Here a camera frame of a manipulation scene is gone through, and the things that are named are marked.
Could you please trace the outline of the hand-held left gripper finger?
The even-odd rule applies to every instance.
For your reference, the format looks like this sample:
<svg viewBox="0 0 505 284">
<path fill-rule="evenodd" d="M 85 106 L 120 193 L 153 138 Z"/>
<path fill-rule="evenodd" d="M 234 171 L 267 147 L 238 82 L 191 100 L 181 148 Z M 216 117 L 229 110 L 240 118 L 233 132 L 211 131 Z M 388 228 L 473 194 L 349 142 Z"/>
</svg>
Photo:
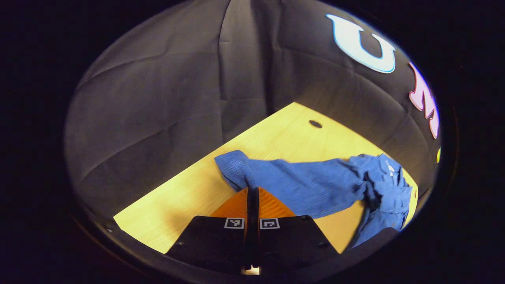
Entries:
<svg viewBox="0 0 505 284">
<path fill-rule="evenodd" d="M 339 257 L 312 217 L 294 214 L 265 189 L 254 192 L 258 247 L 254 265 L 260 273 L 290 273 Z"/>
<path fill-rule="evenodd" d="M 242 273 L 254 194 L 242 189 L 211 214 L 195 216 L 166 256 L 197 268 Z"/>
</svg>

